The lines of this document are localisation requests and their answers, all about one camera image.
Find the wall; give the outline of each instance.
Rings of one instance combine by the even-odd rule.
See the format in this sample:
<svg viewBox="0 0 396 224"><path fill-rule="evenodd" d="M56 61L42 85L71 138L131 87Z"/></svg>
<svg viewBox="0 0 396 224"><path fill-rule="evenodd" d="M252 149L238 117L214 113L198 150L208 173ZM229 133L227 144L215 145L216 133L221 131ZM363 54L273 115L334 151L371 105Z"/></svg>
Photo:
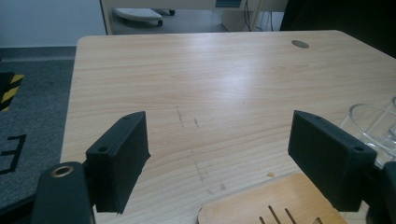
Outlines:
<svg viewBox="0 0 396 224"><path fill-rule="evenodd" d="M0 0L0 48L75 46L105 34L99 0Z"/></svg>

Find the gray carpet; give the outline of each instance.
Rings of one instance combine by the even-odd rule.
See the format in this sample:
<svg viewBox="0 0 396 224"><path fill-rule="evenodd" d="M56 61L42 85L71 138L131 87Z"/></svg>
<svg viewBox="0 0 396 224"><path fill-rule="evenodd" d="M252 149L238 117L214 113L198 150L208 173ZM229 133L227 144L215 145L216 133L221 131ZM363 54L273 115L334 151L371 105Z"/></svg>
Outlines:
<svg viewBox="0 0 396 224"><path fill-rule="evenodd" d="M10 136L26 134L15 172L0 175L0 209L35 194L40 174L60 161L74 60L0 62L0 72L23 74L8 111L0 112L0 152L16 149ZM12 156L0 156L0 170Z"/></svg>

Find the yellow and black striped tape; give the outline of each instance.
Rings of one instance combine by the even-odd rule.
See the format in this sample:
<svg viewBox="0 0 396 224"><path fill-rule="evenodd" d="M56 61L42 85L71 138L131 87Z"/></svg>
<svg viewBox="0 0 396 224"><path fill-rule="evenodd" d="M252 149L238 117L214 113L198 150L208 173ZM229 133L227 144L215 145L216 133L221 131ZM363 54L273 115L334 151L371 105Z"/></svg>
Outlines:
<svg viewBox="0 0 396 224"><path fill-rule="evenodd" d="M11 105L12 98L17 94L21 85L23 75L14 75L13 73L0 74L0 111L7 111Z"/></svg>

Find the glass rim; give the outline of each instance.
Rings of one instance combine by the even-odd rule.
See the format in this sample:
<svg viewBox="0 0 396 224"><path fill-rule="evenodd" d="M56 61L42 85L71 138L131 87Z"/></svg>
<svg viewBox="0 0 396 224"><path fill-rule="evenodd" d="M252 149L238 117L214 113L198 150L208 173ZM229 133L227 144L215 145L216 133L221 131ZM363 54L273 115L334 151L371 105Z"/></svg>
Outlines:
<svg viewBox="0 0 396 224"><path fill-rule="evenodd" d="M396 148L395 148L395 149L392 149L392 148L386 147L386 146L384 146L383 144L381 144L381 143L379 143L378 141L376 141L374 138L372 138L372 137L370 136L370 134L366 133L366 132L359 126L359 124L356 123L356 121L352 118L353 109L354 109L355 107L358 107L358 106L368 106L368 107L371 107L371 108L375 108L375 109L378 109L378 110L382 110L383 112L390 113L390 114L393 115L395 118L396 118L396 113L393 112L393 111L391 111L391 110L388 110L388 109L386 109L386 108L377 106L377 105L367 105L367 104L356 104L356 105L353 105L352 107L349 108L348 113L347 113L347 116L348 116L349 119L352 121L352 124L355 126L355 128L358 129L358 131L359 131L361 134L363 134L365 137L367 137L370 141L373 141L374 143L378 144L380 147L384 148L385 151L386 151L388 154L390 154L390 155L392 155L392 156L396 156Z"/></svg>

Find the cutting board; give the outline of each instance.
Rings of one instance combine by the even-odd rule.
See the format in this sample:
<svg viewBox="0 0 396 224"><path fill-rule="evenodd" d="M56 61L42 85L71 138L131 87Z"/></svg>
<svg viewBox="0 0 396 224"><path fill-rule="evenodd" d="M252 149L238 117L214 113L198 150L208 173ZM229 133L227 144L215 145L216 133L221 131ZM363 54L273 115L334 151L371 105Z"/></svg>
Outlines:
<svg viewBox="0 0 396 224"><path fill-rule="evenodd" d="M346 223L309 178L278 177L227 198L204 205L199 224L333 224Z"/></svg>

